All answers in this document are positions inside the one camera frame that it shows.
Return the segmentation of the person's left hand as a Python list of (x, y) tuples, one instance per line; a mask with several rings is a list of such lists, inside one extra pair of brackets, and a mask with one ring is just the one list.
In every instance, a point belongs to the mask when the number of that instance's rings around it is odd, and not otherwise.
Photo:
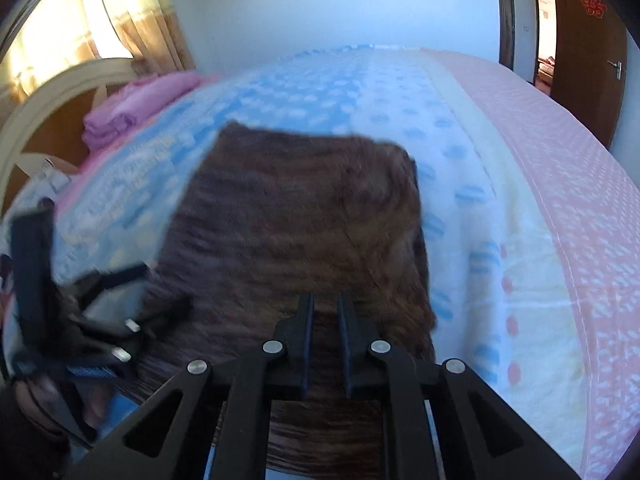
[[(38, 428), (60, 434), (69, 431), (80, 437), (80, 429), (72, 429), (63, 422), (62, 393), (49, 377), (17, 380), (13, 390), (17, 405)], [(82, 420), (92, 430), (103, 426), (113, 394), (114, 388), (110, 385), (89, 384), (82, 390), (80, 395), (85, 405)]]

